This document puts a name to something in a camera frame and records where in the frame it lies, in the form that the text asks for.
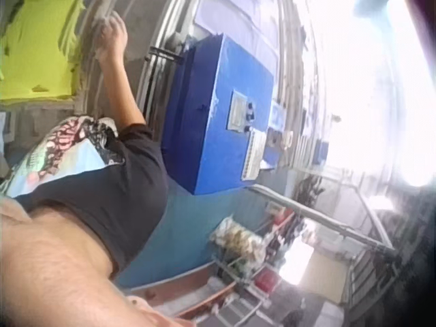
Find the hand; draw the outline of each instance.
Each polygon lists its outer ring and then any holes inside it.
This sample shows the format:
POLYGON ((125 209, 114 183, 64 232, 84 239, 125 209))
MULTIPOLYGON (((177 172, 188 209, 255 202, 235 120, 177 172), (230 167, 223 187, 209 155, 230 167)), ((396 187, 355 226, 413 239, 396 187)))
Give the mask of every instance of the hand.
POLYGON ((112 12, 105 19, 98 39, 97 59, 102 68, 108 64, 123 64, 124 51, 127 45, 127 29, 123 19, 112 12))

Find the man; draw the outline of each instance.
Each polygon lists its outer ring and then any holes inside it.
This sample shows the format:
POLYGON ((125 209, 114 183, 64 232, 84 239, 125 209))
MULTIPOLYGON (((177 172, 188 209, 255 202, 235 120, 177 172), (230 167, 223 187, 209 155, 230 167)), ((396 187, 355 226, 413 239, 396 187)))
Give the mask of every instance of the man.
POLYGON ((167 201, 159 146, 123 66, 124 22, 102 28, 97 58, 111 120, 72 117, 1 186, 1 313, 13 326, 179 325, 110 282, 143 248, 167 201))

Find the blue painted floor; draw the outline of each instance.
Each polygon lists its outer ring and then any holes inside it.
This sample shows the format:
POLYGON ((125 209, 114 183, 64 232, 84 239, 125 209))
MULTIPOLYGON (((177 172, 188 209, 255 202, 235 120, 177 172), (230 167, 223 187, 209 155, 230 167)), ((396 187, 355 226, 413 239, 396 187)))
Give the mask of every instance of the blue painted floor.
MULTIPOLYGON (((258 183, 283 193, 288 171, 263 172, 258 183)), ((221 221, 234 219, 250 230, 264 221, 267 205, 261 196, 237 189, 209 196, 192 196, 170 181, 166 213, 140 255, 117 280, 121 287, 135 287, 177 276, 211 261, 208 239, 221 221)))

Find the bare skin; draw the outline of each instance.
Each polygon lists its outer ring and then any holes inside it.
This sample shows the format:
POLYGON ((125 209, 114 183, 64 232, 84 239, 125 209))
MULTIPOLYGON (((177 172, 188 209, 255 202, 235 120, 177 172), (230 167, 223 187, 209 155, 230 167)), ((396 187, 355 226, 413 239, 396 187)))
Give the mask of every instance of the bare skin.
MULTIPOLYGON (((145 124, 123 66, 124 22, 113 14, 102 29, 97 56, 119 129, 145 124)), ((112 260, 98 237, 71 212, 38 208, 28 215, 0 198, 1 313, 26 327, 179 326, 110 282, 112 260)))

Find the blue electrical box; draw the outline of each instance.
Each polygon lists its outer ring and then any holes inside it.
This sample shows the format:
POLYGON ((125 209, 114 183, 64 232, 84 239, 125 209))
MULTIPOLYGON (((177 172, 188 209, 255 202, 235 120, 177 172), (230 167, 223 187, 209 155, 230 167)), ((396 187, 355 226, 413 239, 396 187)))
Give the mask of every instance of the blue electrical box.
POLYGON ((184 54, 162 136, 168 174, 192 194, 254 183, 264 154, 273 75, 224 35, 184 54))

